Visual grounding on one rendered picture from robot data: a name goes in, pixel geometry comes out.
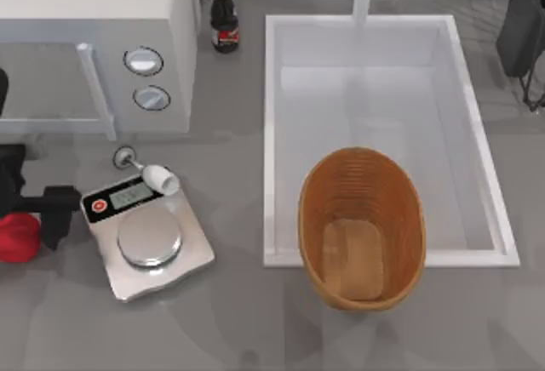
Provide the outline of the red rounded object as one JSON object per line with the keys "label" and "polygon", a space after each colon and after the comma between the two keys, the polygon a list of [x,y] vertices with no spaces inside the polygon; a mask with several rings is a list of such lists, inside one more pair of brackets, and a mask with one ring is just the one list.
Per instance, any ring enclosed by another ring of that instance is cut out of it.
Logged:
{"label": "red rounded object", "polygon": [[0,219],[0,262],[26,263],[41,247],[39,220],[28,213],[12,213]]}

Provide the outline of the silver kitchen scale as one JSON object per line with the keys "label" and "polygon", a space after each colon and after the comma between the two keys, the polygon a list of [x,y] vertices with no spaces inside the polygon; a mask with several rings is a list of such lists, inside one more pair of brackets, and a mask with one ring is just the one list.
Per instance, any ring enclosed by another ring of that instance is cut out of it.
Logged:
{"label": "silver kitchen scale", "polygon": [[81,210],[122,302],[167,288],[215,261],[181,188],[164,195],[136,174],[83,195]]}

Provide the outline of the white wine glass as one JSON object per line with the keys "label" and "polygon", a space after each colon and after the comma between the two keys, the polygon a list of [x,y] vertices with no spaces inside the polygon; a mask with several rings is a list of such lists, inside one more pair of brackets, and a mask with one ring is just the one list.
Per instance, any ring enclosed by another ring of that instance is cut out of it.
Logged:
{"label": "white wine glass", "polygon": [[164,196],[174,195],[181,188],[177,175],[162,165],[140,163],[135,149],[131,146],[119,147],[114,153],[113,164],[118,169],[135,167],[146,185]]}

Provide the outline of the small microwave knob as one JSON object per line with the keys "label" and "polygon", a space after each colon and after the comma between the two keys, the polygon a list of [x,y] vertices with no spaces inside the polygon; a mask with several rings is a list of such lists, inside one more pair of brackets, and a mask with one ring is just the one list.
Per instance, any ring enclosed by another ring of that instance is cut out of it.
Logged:
{"label": "small microwave knob", "polygon": [[133,101],[144,111],[162,111],[170,105],[171,98],[163,88],[149,85],[136,89]]}

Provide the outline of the large microwave knob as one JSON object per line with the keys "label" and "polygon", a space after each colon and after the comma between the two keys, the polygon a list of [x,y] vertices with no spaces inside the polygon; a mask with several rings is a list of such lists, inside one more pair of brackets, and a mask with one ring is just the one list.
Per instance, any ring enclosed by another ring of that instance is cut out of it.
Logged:
{"label": "large microwave knob", "polygon": [[127,69],[142,77],[158,74],[164,67],[164,59],[156,50],[148,47],[126,51],[123,63]]}

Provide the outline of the pale microwave oven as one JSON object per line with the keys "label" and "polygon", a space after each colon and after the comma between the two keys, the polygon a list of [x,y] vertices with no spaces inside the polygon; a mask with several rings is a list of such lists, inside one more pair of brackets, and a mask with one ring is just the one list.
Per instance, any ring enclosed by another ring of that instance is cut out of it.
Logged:
{"label": "pale microwave oven", "polygon": [[[184,134],[190,127],[197,67],[199,0],[0,0],[0,43],[90,43],[97,70],[123,134]],[[126,51],[148,47],[163,69],[142,77],[123,63]],[[144,111],[138,88],[166,90],[170,105]]]}

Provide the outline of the dark bottle with red cap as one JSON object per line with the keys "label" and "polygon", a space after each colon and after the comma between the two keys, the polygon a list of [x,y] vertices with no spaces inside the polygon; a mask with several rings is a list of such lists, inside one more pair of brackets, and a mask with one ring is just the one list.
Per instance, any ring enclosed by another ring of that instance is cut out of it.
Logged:
{"label": "dark bottle with red cap", "polygon": [[238,14],[233,0],[212,0],[210,26],[212,44],[217,52],[230,54],[238,49]]}

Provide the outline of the brown woven basket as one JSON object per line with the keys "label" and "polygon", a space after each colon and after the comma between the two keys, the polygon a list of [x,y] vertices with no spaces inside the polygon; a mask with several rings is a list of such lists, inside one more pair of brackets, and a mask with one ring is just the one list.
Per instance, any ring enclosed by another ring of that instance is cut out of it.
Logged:
{"label": "brown woven basket", "polygon": [[308,173],[298,204],[304,269],[327,305],[385,311],[416,286],[426,257],[421,200],[396,162],[345,147]]}

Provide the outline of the white sink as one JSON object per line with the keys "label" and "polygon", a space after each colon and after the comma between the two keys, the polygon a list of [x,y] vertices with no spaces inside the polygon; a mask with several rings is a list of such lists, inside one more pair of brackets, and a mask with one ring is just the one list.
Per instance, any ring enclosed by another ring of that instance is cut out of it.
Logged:
{"label": "white sink", "polygon": [[393,159],[422,200],[429,267],[517,267],[519,253],[454,18],[266,18],[263,262],[301,264],[301,185],[327,154]]}

